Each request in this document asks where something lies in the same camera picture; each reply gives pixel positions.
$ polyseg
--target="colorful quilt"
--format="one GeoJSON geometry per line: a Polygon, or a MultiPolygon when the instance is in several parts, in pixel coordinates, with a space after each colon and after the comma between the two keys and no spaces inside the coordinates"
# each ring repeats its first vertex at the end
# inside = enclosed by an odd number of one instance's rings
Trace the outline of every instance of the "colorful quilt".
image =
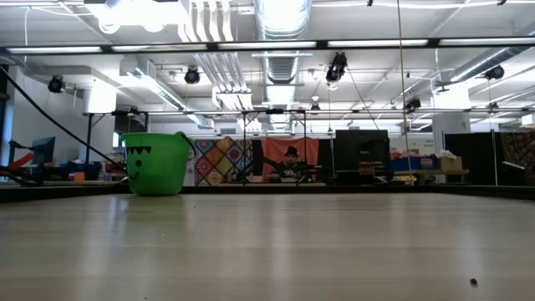
{"type": "Polygon", "coordinates": [[[243,171],[246,176],[252,173],[250,140],[245,140],[245,144],[243,140],[233,140],[230,137],[196,140],[195,147],[195,186],[215,186],[237,179],[240,181],[243,171]]]}

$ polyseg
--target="ceiling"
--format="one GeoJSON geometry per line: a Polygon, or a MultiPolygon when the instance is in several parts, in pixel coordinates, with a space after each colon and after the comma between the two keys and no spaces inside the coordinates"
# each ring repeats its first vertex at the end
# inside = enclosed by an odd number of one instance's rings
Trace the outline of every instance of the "ceiling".
{"type": "MultiPolygon", "coordinates": [[[[314,4],[339,4],[350,1],[313,1],[314,4]]],[[[383,3],[395,3],[389,0],[383,3]]],[[[450,4],[465,1],[423,1],[410,0],[401,3],[415,4],[450,4]]],[[[470,1],[469,3],[487,2],[470,1]]],[[[232,35],[236,40],[254,40],[257,37],[253,14],[242,13],[252,7],[252,1],[231,1],[232,35]]],[[[69,6],[75,13],[87,13],[83,6],[69,6]]],[[[54,13],[68,13],[61,7],[45,8],[54,13]]],[[[124,26],[114,34],[107,35],[98,30],[98,20],[93,16],[66,16],[45,12],[28,7],[2,7],[0,13],[0,44],[25,44],[25,15],[27,16],[28,45],[40,44],[77,44],[77,43],[179,43],[176,25],[167,25],[159,33],[149,33],[141,26],[124,26]]],[[[530,26],[535,15],[535,4],[507,4],[463,9],[408,9],[400,10],[401,35],[405,38],[430,37],[484,37],[512,36],[519,30],[530,26]]],[[[313,7],[308,38],[398,38],[398,10],[373,6],[359,7],[313,7]]],[[[346,51],[348,66],[354,77],[356,86],[367,105],[373,109],[390,107],[402,101],[395,98],[403,91],[403,84],[409,87],[425,77],[429,72],[440,69],[447,71],[463,65],[484,52],[484,48],[442,48],[411,49],[403,51],[403,66],[399,50],[351,50],[346,51]]],[[[252,53],[238,53],[238,58],[247,86],[252,90],[252,102],[260,105],[264,100],[264,83],[260,59],[251,57],[252,53]]],[[[339,88],[327,90],[324,70],[334,56],[334,51],[314,51],[312,57],[302,59],[299,83],[296,88],[294,108],[308,108],[313,95],[319,96],[320,107],[329,106],[333,110],[345,110],[362,107],[359,93],[349,74],[343,77],[339,88]]],[[[85,55],[61,57],[31,57],[32,66],[86,65],[106,74],[123,86],[120,87],[119,103],[138,105],[150,109],[162,110],[163,102],[149,90],[124,84],[118,73],[118,62],[121,55],[85,55]]],[[[196,64],[192,54],[147,54],[140,55],[138,60],[149,59],[158,69],[158,80],[167,84],[174,93],[189,99],[194,110],[214,110],[211,103],[211,83],[201,74],[201,82],[197,85],[186,85],[183,80],[187,66],[196,64]]],[[[502,65],[506,77],[535,65],[535,50],[530,49],[502,65]]],[[[513,94],[535,85],[535,71],[526,72],[510,80],[492,87],[492,99],[513,94]]],[[[470,80],[470,99],[474,105],[489,100],[488,83],[484,79],[470,80]]],[[[419,93],[423,106],[431,106],[431,90],[419,93]]],[[[524,106],[535,102],[535,94],[529,94],[507,106],[524,106]]]]}

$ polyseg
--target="person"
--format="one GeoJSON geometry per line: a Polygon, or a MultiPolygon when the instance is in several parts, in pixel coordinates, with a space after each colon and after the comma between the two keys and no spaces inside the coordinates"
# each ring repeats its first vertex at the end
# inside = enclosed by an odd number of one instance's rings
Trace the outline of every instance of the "person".
{"type": "Polygon", "coordinates": [[[298,170],[298,149],[289,146],[284,154],[285,162],[274,162],[264,157],[264,161],[275,168],[275,171],[267,176],[270,182],[281,182],[283,177],[295,177],[300,174],[298,170]]]}

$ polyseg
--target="desk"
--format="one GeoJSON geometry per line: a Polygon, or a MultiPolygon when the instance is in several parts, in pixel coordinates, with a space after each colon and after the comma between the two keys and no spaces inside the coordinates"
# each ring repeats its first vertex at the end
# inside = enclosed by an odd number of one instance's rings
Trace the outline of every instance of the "desk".
{"type": "Polygon", "coordinates": [[[443,171],[443,170],[415,170],[415,171],[394,171],[394,176],[409,176],[413,175],[418,178],[419,185],[425,185],[425,179],[429,176],[461,176],[461,181],[465,181],[465,175],[469,170],[458,171],[443,171]]]}

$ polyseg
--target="orange backdrop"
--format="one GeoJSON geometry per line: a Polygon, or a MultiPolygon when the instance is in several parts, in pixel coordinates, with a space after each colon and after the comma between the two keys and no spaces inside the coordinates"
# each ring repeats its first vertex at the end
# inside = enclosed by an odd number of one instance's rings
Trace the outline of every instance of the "orange backdrop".
{"type": "MultiPolygon", "coordinates": [[[[288,150],[289,146],[293,146],[298,149],[299,160],[304,158],[304,138],[299,139],[275,139],[266,138],[262,140],[262,151],[264,156],[271,161],[280,162],[285,161],[284,154],[288,150]]],[[[319,140],[314,138],[307,138],[307,163],[310,165],[318,164],[318,148],[319,140]]],[[[275,169],[273,166],[264,163],[262,169],[262,179],[267,180],[267,176],[271,174],[275,169]]]]}

